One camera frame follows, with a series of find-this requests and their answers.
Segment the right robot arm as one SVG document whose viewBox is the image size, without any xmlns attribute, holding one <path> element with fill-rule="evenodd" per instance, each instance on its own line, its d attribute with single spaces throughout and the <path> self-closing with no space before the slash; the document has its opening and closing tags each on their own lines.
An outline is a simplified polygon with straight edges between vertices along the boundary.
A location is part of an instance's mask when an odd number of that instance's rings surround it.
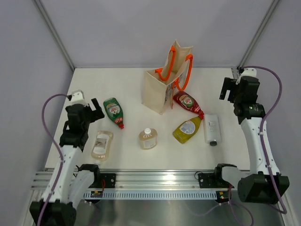
<svg viewBox="0 0 301 226">
<path fill-rule="evenodd" d="M 218 164 L 213 182 L 219 187 L 227 183 L 238 190 L 242 202 L 277 204 L 290 182 L 272 159 L 266 131 L 263 105 L 257 103 L 260 82 L 251 76 L 239 79 L 225 78 L 220 99 L 234 105 L 234 114 L 245 135 L 250 159 L 248 174 L 231 164 Z"/>
</svg>

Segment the white lotion bottle black cap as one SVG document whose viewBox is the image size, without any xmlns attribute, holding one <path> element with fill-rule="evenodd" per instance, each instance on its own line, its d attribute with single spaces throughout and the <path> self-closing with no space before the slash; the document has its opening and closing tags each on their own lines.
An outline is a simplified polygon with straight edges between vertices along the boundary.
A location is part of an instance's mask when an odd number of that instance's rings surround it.
<svg viewBox="0 0 301 226">
<path fill-rule="evenodd" d="M 210 146 L 217 146 L 221 141 L 221 131 L 218 116 L 215 114 L 204 115 L 204 137 Z"/>
</svg>

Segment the yellow dish soap bottle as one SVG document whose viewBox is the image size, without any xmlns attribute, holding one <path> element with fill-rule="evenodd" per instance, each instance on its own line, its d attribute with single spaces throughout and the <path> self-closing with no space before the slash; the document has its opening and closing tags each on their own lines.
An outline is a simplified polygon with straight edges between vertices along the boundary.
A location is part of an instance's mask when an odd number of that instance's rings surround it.
<svg viewBox="0 0 301 226">
<path fill-rule="evenodd" d="M 198 132 L 202 119 L 202 116 L 197 116 L 184 121 L 173 131 L 173 137 L 181 144 L 186 143 Z"/>
</svg>

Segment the green Fairy dish soap bottle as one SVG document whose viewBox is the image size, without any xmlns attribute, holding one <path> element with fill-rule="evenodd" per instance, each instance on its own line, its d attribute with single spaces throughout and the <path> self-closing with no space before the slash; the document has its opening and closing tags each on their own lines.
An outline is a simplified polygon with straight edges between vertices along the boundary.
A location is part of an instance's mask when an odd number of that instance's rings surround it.
<svg viewBox="0 0 301 226">
<path fill-rule="evenodd" d="M 116 98 L 112 97 L 103 102 L 105 111 L 109 119 L 115 123 L 120 129 L 124 128 L 123 110 Z"/>
</svg>

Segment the canvas bag orange handles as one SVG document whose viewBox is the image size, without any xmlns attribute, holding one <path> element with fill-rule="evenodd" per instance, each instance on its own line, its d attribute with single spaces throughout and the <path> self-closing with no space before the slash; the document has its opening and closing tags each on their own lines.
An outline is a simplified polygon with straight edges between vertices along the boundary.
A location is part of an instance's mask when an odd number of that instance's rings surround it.
<svg viewBox="0 0 301 226">
<path fill-rule="evenodd" d="M 173 108 L 176 91 L 184 91 L 189 84 L 193 66 L 193 47 L 182 47 L 174 41 L 164 66 L 146 70 L 142 91 L 142 104 L 162 115 Z"/>
</svg>

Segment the red Fairy dish soap bottle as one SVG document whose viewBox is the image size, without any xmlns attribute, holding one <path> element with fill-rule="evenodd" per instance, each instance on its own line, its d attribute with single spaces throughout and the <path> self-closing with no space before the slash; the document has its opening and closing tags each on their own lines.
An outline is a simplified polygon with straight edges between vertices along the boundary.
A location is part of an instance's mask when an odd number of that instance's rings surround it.
<svg viewBox="0 0 301 226">
<path fill-rule="evenodd" d="M 197 101 L 185 91 L 178 91 L 174 96 L 173 100 L 183 109 L 195 113 L 200 119 L 204 118 L 204 112 L 200 108 Z"/>
</svg>

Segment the small amber soap bottle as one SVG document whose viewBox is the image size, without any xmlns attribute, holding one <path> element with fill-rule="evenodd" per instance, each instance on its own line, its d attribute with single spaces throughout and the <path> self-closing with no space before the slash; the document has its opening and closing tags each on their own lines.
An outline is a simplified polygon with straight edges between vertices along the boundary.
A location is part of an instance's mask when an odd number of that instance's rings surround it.
<svg viewBox="0 0 301 226">
<path fill-rule="evenodd" d="M 144 150 L 154 148 L 158 143 L 158 133 L 153 128 L 145 128 L 139 134 L 141 148 Z"/>
</svg>

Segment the clear pale soap bottle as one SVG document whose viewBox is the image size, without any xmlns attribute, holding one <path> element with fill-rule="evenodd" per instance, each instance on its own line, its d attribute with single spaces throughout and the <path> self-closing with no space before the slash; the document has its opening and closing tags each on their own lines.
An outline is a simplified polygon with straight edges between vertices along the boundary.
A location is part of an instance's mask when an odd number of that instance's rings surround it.
<svg viewBox="0 0 301 226">
<path fill-rule="evenodd" d="M 100 165 L 109 157 L 110 146 L 113 140 L 113 133 L 110 131 L 98 131 L 95 143 L 91 152 L 91 157 L 95 164 Z"/>
</svg>

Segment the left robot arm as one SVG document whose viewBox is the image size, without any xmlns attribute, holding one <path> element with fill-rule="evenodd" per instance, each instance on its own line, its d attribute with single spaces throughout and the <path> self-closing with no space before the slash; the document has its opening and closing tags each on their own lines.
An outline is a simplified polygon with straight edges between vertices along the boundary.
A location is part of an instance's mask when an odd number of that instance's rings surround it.
<svg viewBox="0 0 301 226">
<path fill-rule="evenodd" d="M 100 185 L 101 176 L 96 164 L 83 164 L 73 175 L 77 161 L 84 151 L 91 123 L 104 118 L 97 99 L 90 105 L 72 102 L 66 107 L 68 120 L 56 146 L 59 158 L 52 177 L 39 201 L 30 205 L 30 214 L 38 226 L 72 226 L 77 207 L 89 187 Z"/>
</svg>

